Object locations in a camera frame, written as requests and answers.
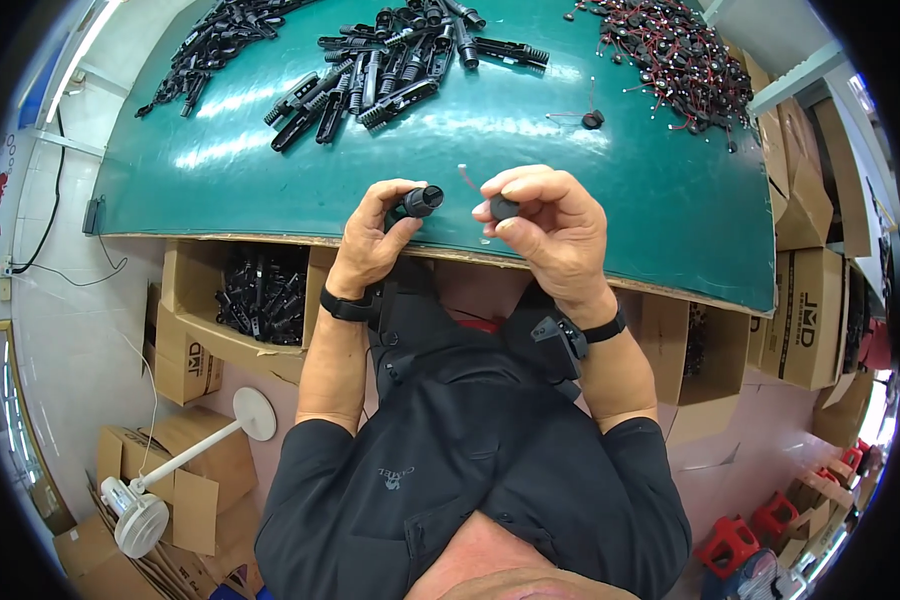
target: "wall outlet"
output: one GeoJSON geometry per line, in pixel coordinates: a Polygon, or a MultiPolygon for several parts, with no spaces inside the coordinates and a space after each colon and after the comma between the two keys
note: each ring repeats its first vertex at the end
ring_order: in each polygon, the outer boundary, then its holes
{"type": "Polygon", "coordinates": [[[4,254],[0,257],[0,277],[10,279],[13,272],[13,256],[4,254]]]}

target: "man's right hand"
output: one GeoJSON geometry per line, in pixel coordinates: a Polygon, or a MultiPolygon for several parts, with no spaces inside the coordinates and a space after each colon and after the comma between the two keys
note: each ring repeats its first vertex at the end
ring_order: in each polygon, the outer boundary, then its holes
{"type": "Polygon", "coordinates": [[[599,327],[616,316],[616,298],[604,278],[607,216],[572,174],[546,165],[517,167],[484,183],[480,194],[519,203],[512,219],[496,222],[489,200],[473,216],[485,223],[483,235],[500,238],[527,259],[540,287],[577,327],[599,327]]]}

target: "green work table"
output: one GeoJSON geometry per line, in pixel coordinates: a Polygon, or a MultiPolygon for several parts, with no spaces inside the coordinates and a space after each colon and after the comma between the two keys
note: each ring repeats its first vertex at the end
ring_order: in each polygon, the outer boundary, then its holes
{"type": "Polygon", "coordinates": [[[753,314],[774,309],[774,223],[763,152],[754,128],[735,127],[739,150],[722,129],[700,135],[679,126],[669,107],[653,115],[637,69],[595,52],[599,17],[562,15],[565,0],[471,0],[487,20],[482,35],[550,53],[543,74],[483,58],[468,72],[456,56],[439,92],[382,130],[348,116],[336,142],[314,142],[316,128],[283,154],[263,122],[301,76],[324,72],[320,36],[345,23],[373,23],[380,6],[320,0],[287,15],[273,41],[243,49],[214,73],[190,118],[183,99],[151,101],[170,56],[210,5],[180,12],[146,61],[117,118],[96,180],[105,198],[102,234],[283,241],[333,246],[367,187],[390,178],[443,188],[443,207],[413,238],[412,254],[521,266],[504,244],[482,236],[470,210],[480,184],[522,164],[572,173],[606,211],[603,268],[615,285],[700,300],[753,314]],[[606,118],[587,130],[593,107],[606,118]]]}

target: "man's left hand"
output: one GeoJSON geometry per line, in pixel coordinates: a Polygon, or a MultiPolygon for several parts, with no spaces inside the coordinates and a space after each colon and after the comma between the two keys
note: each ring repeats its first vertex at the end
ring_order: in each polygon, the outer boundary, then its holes
{"type": "Polygon", "coordinates": [[[384,234],[384,216],[404,194],[426,186],[426,181],[390,179],[366,190],[343,229],[336,262],[327,275],[328,292],[337,298],[359,300],[367,286],[387,276],[423,221],[405,217],[384,234]]]}

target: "white desk fan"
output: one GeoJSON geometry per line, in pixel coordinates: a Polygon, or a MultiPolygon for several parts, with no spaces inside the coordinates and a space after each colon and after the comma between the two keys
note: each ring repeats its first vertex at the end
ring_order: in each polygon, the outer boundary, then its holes
{"type": "Polygon", "coordinates": [[[120,552],[132,559],[143,557],[156,547],[170,522],[167,503],[152,493],[146,493],[148,487],[238,429],[260,442],[274,437],[274,407],[260,391],[253,388],[237,390],[233,394],[233,414],[236,419],[228,426],[187,448],[143,477],[133,479],[130,485],[116,477],[103,480],[99,485],[103,503],[112,508],[119,518],[113,538],[120,552]]]}

